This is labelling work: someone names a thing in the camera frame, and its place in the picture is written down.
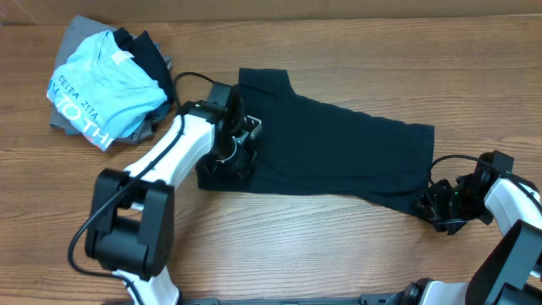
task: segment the shirt tag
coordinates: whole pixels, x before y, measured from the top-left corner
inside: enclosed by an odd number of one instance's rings
[[[119,65],[128,58],[133,58],[134,55],[128,51],[118,51],[115,54],[111,55],[111,59],[115,62],[116,65]]]

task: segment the robotic arm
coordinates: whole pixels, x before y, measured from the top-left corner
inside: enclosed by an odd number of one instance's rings
[[[245,115],[236,88],[214,83],[207,102],[187,103],[174,118],[169,132],[142,159],[123,172],[105,169],[97,178],[91,214],[119,189],[135,182],[113,208],[88,227],[86,255],[106,270],[132,282],[146,305],[229,305],[249,301],[216,299],[184,300],[172,283],[166,263],[174,243],[174,191],[196,163],[209,175],[220,172],[232,179],[250,177],[257,156],[258,119]],[[179,140],[140,180],[144,170],[182,131]],[[542,208],[536,187],[512,175],[513,158],[501,152],[480,156],[473,174],[459,177],[451,187],[447,180],[431,186],[421,204],[437,231],[455,234],[469,220],[487,225],[496,218],[503,240],[470,283],[446,284],[421,279],[404,291],[362,295],[358,299],[260,300],[262,305],[541,305],[542,292],[526,285],[529,274],[542,270]],[[118,208],[142,212],[141,221],[119,217]]]

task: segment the blue t-shirt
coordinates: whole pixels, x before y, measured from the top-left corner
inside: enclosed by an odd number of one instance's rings
[[[132,57],[106,30],[87,37],[49,82],[49,100],[103,151],[117,137],[129,136],[167,99]]]

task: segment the gray cloth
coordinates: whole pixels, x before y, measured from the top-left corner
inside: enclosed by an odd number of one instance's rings
[[[116,31],[116,29],[95,20],[76,15],[64,32],[64,38],[62,39],[54,62],[54,69],[57,69],[58,66],[62,64],[66,64],[68,57],[75,52],[77,47],[88,36],[92,36],[103,31]],[[168,69],[171,69],[171,57],[163,56],[163,59],[165,60]],[[145,120],[130,136],[127,136],[126,138],[117,138],[115,141],[135,145],[139,144],[141,141],[152,137],[152,124],[154,123],[156,123],[155,120]],[[54,128],[64,129],[66,135],[80,134],[80,132],[62,114],[60,114],[55,107],[51,108],[49,124]]]

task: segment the black cloth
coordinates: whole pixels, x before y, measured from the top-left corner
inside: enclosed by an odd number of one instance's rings
[[[407,125],[298,96],[278,69],[241,69],[246,114],[262,120],[250,180],[207,176],[215,191],[354,195],[423,218],[416,207],[428,187],[434,127]]]
[[[166,97],[168,97],[166,102],[147,115],[147,119],[150,119],[153,123],[163,120],[168,114],[173,102],[173,81],[171,80],[168,66],[163,60],[162,54],[160,54],[160,51],[158,51],[146,30],[134,39],[125,28],[120,28],[113,32],[113,37],[121,50],[128,51],[134,55],[132,60],[150,78],[158,82],[158,85],[163,89]]]

